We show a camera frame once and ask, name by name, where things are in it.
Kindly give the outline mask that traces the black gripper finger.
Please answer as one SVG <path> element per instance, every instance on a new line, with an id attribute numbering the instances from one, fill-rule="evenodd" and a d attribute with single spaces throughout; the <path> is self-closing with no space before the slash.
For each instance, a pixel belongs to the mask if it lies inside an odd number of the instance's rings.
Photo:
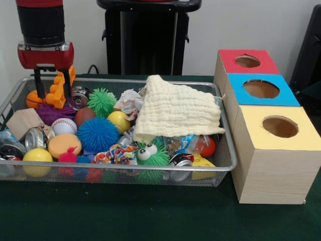
<path id="1" fill-rule="evenodd" d="M 69 69 L 62 70 L 65 83 L 63 84 L 64 88 L 64 96 L 69 97 L 71 95 L 71 81 L 70 81 L 70 73 Z"/>
<path id="2" fill-rule="evenodd" d="M 40 69 L 34 69 L 34 78 L 36 84 L 36 91 L 39 98 L 44 99 L 46 97 L 44 85 L 41 81 Z"/>

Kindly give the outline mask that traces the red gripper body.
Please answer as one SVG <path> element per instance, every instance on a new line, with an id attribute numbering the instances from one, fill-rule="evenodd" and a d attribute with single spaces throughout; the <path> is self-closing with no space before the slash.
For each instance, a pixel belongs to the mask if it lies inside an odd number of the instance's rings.
<path id="1" fill-rule="evenodd" d="M 19 42 L 17 51 L 19 61 L 25 69 L 68 70 L 73 65 L 74 47 L 72 42 L 45 48 L 30 47 L 24 42 Z"/>

